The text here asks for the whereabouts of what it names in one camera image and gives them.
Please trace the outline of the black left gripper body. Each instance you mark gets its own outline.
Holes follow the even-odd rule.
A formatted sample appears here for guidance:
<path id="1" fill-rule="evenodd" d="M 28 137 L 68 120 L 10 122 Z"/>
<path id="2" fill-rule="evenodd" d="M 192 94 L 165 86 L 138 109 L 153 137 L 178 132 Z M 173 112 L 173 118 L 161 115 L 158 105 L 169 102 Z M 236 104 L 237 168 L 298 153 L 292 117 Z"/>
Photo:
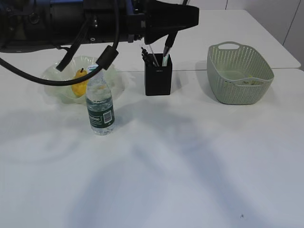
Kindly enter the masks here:
<path id="1" fill-rule="evenodd" d="M 111 43 L 119 24 L 119 41 L 133 43 L 145 36 L 144 0 L 85 0 L 85 17 L 90 19 L 86 39 L 90 43 Z"/>

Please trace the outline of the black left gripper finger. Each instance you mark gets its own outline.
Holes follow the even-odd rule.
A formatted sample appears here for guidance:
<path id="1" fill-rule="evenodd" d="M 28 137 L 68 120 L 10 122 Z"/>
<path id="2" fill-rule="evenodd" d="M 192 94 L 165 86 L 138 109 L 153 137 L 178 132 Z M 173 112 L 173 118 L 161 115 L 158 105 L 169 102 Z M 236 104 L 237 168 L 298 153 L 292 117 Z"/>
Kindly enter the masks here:
<path id="1" fill-rule="evenodd" d="M 160 38 L 199 23 L 200 9 L 190 5 L 171 4 L 158 0 L 144 2 L 144 42 L 152 44 Z"/>

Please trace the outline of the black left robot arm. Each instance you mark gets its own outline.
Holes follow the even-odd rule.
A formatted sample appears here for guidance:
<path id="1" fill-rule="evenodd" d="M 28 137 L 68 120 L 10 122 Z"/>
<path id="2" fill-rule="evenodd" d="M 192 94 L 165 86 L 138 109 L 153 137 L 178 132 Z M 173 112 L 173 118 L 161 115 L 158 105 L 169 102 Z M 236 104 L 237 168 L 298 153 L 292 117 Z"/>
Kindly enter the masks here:
<path id="1" fill-rule="evenodd" d="M 199 23 L 199 8 L 159 0 L 3 0 L 0 50 L 28 53 L 71 45 L 84 23 L 82 44 L 112 43 L 115 37 L 152 44 Z"/>

